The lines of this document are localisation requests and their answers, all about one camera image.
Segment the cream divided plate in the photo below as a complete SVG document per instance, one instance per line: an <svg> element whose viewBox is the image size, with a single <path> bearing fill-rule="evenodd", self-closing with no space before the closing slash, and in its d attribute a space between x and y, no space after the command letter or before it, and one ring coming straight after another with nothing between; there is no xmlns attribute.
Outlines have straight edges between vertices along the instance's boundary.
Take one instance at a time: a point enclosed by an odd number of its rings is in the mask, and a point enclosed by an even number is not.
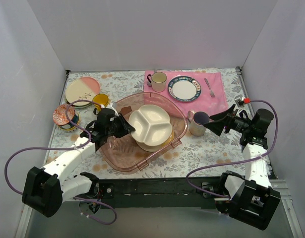
<svg viewBox="0 0 305 238"><path fill-rule="evenodd" d="M173 131L170 116L156 105L143 105L133 111L128 123L135 129L133 139L151 147L163 144Z"/></svg>

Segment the pink transparent plastic bin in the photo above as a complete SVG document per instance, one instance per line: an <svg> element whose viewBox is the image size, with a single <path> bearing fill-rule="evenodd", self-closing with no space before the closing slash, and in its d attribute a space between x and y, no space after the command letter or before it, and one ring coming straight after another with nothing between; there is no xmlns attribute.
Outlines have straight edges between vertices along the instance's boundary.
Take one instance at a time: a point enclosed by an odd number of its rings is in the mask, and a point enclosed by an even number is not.
<svg viewBox="0 0 305 238"><path fill-rule="evenodd" d="M141 171L150 162L182 143L181 139L187 131L187 119L183 112L166 97L153 92L138 93L117 101L116 107L125 119L129 119L133 111L150 104L161 107L169 114L173 138L159 150L148 152L140 148L129 134L122 138L109 137L99 151L113 169L129 173Z"/></svg>

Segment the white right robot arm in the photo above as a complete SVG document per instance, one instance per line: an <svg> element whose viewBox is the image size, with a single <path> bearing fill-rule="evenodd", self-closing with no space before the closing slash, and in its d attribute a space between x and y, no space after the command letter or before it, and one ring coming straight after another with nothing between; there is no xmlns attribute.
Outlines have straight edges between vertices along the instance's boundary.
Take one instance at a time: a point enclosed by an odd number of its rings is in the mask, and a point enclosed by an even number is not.
<svg viewBox="0 0 305 238"><path fill-rule="evenodd" d="M265 230L281 199L272 188L268 177L267 129L276 113L258 109L250 119L246 111L231 106L226 111L210 116L205 127L215 133L234 130L241 134L240 145L245 163L245 175L231 171L222 173L218 192L227 198L216 198L217 210L238 221Z"/></svg>

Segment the cream yellow floral plate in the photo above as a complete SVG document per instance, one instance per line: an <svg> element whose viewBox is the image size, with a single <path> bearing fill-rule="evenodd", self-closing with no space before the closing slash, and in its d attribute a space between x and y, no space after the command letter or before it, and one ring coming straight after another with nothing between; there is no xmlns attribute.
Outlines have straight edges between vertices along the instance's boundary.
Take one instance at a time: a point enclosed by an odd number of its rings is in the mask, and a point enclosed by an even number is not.
<svg viewBox="0 0 305 238"><path fill-rule="evenodd" d="M164 146L166 146L167 144L169 144L174 138L174 131L172 130L172 134L169 136L169 138L162 144L158 145L158 146L148 146L144 143L140 143L140 142L136 142L137 145L143 149L144 151L148 151L148 152L156 152L158 150L160 150L161 148L163 148Z"/></svg>

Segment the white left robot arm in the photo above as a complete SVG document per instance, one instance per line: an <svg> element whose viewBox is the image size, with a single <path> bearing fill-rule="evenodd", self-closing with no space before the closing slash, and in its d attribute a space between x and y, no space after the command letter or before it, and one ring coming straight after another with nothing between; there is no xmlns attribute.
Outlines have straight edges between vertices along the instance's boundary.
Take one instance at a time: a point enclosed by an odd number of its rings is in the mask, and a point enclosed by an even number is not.
<svg viewBox="0 0 305 238"><path fill-rule="evenodd" d="M87 157L95 154L109 137L122 138L135 131L122 114L102 109L97 119L87 124L70 150L42 168L33 167L27 174L22 202L46 217L53 216L63 202L78 195L96 198L100 192L99 179L81 172L68 180L70 173Z"/></svg>

